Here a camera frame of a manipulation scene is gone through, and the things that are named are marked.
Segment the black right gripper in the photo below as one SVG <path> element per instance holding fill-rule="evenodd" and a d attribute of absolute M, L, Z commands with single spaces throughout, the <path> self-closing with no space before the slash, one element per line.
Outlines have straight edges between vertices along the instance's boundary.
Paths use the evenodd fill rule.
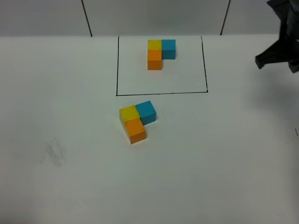
<path fill-rule="evenodd" d="M 288 62 L 292 73 L 299 71 L 299 2 L 270 0 L 267 4 L 281 21 L 279 39 L 255 57 L 259 69 L 266 64 Z"/>

